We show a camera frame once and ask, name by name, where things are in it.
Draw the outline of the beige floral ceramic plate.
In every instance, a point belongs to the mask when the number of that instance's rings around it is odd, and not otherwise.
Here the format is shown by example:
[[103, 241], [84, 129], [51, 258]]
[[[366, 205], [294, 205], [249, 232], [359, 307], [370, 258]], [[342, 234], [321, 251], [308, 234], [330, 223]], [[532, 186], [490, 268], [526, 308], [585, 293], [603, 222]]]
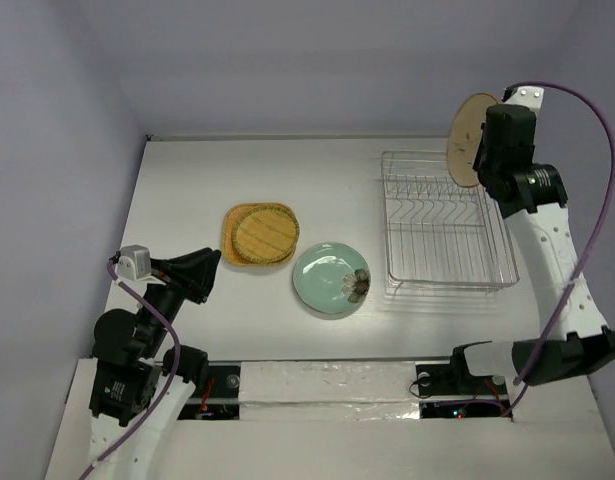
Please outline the beige floral ceramic plate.
[[452, 180], [462, 188], [479, 184], [473, 169], [482, 138], [482, 125], [486, 111], [500, 101], [489, 93], [476, 93], [458, 109], [448, 136], [446, 164]]

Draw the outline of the large orange woven plate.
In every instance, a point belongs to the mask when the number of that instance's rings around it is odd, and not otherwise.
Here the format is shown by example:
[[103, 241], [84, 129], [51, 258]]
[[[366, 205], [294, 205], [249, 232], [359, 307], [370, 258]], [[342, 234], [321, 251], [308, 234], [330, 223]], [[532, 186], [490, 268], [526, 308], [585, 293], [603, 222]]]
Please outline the large orange woven plate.
[[222, 251], [235, 266], [279, 266], [295, 253], [299, 235], [298, 220], [287, 205], [239, 204], [224, 218]]

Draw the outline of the teal floral ceramic plate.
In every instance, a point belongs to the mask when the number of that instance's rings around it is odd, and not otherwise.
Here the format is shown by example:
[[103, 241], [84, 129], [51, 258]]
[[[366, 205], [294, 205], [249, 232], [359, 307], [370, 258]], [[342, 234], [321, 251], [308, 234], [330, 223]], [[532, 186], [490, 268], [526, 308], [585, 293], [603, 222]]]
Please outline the teal floral ceramic plate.
[[296, 261], [292, 283], [300, 300], [326, 315], [346, 315], [366, 299], [371, 270], [354, 248], [325, 242], [307, 248]]

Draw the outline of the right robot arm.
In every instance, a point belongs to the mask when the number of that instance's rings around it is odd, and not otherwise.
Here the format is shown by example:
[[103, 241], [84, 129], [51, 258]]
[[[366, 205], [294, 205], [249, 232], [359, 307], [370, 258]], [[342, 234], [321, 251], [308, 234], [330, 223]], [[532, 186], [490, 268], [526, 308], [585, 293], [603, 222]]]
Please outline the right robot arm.
[[533, 161], [536, 115], [487, 94], [459, 108], [447, 166], [460, 186], [480, 185], [497, 204], [520, 248], [537, 307], [536, 339], [455, 348], [449, 384], [469, 392], [485, 375], [537, 386], [596, 372], [615, 360], [615, 330], [595, 304], [569, 228], [568, 197], [558, 170]]

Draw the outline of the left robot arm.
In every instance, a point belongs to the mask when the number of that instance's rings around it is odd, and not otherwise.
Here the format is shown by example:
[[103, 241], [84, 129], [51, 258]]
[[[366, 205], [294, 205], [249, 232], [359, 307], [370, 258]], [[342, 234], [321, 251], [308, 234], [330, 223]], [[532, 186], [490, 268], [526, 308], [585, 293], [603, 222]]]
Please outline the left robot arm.
[[108, 260], [112, 282], [138, 308], [108, 310], [94, 327], [91, 436], [82, 478], [155, 477], [184, 405], [209, 382], [207, 353], [182, 345], [173, 322], [184, 303], [207, 301], [220, 259], [211, 248], [154, 259], [132, 245]]

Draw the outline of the white foam block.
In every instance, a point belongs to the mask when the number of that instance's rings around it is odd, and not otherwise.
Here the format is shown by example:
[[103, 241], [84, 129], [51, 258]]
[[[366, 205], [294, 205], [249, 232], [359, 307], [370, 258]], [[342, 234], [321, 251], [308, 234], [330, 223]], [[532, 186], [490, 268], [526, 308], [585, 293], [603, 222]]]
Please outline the white foam block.
[[241, 365], [244, 421], [395, 421], [420, 418], [411, 361], [270, 361]]

